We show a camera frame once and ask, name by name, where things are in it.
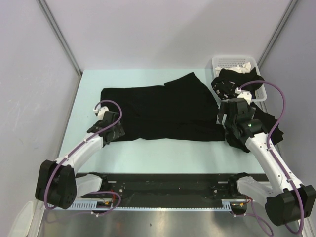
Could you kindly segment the black t shirt blue logo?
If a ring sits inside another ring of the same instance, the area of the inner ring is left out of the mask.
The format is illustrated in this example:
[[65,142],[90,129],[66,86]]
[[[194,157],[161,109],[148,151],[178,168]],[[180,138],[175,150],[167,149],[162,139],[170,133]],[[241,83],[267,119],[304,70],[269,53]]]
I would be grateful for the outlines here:
[[125,135],[119,141],[225,140],[224,128],[217,124],[218,104],[194,73],[164,85],[104,88],[100,97],[121,107]]

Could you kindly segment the white plastic laundry basket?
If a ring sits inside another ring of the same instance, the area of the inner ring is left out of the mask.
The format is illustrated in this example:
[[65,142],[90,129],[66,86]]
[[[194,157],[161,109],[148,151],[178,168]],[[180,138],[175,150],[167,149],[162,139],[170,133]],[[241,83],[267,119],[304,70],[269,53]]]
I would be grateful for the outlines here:
[[236,97],[235,89],[251,81],[263,81],[254,58],[219,55],[212,58],[214,79],[211,88],[221,100]]

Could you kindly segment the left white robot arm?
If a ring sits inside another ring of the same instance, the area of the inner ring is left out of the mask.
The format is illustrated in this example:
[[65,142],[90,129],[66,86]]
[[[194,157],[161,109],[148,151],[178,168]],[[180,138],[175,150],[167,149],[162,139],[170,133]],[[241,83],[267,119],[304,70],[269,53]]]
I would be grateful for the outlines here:
[[39,168],[35,198],[43,201],[46,209],[68,209],[84,195],[108,194],[109,185],[101,175],[89,173],[77,177],[81,167],[99,150],[122,137],[125,132],[120,123],[122,114],[99,111],[99,120],[87,130],[84,139],[68,154],[56,160],[45,160]]

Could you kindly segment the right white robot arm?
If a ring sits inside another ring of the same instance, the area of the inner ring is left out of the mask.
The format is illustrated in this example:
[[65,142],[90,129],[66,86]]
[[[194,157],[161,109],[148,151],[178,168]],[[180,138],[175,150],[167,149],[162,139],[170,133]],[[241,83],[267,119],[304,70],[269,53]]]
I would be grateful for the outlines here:
[[265,208],[270,221],[286,225],[310,216],[316,199],[312,185],[305,186],[289,167],[268,138],[268,131],[255,110],[244,98],[233,98],[220,104],[218,120],[226,130],[227,142],[237,142],[258,160],[270,182],[267,187],[246,173],[235,176],[228,185],[233,198],[246,195]]

